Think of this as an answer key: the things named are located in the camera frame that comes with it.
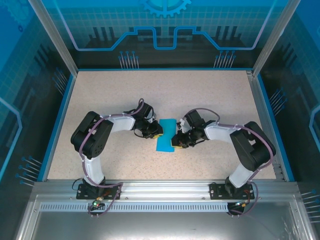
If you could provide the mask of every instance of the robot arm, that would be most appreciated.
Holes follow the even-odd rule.
[[[220,140],[233,144],[240,164],[225,180],[225,189],[231,197],[237,192],[237,189],[254,177],[259,167],[271,158],[265,143],[255,135],[240,127],[220,124],[214,120],[205,122],[196,110],[187,113],[177,123],[177,126],[177,134],[171,140],[173,147],[185,149],[194,147],[205,140]],[[273,156],[276,154],[275,147],[257,123],[250,121],[244,127],[262,137],[271,148]]]
[[[88,177],[97,185],[101,184],[105,180],[105,176],[102,173],[100,154],[104,150],[109,135],[118,131],[141,131],[142,138],[157,138],[163,135],[163,129],[155,119],[154,109],[147,103],[138,105],[137,109],[141,107],[140,111],[133,115],[128,115],[135,112],[136,109],[126,111],[123,114],[110,115],[107,119],[103,120],[89,136],[85,142],[82,153],[84,155],[85,169]],[[78,128],[75,130],[71,137],[71,143],[74,145],[74,149],[79,152],[80,146],[85,140],[91,128],[97,121],[102,118],[101,115],[94,111],[90,111],[84,117]],[[87,178],[84,180],[93,185]]]

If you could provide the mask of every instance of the gear logo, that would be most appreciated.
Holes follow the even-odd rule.
[[[186,10],[191,0],[140,0],[140,3],[144,5],[144,10],[150,11],[150,14],[166,18],[180,14],[181,10]]]
[[[22,32],[30,14],[28,0],[0,0],[0,7],[7,8],[11,17],[19,24],[19,31]]]

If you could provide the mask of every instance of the speckled tabletop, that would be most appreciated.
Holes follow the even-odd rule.
[[[83,177],[79,154],[70,143],[72,133],[89,111],[101,115],[134,109],[139,98],[153,106],[157,119],[179,120],[196,107],[209,108],[221,123],[260,124],[245,71],[150,70],[80,71],[63,122],[48,179]],[[204,120],[215,119],[199,112]],[[225,179],[240,163],[234,146],[205,141],[175,152],[156,151],[156,139],[138,138],[132,131],[110,135],[101,154],[107,179],[208,180]],[[275,179],[273,167],[257,179]]]

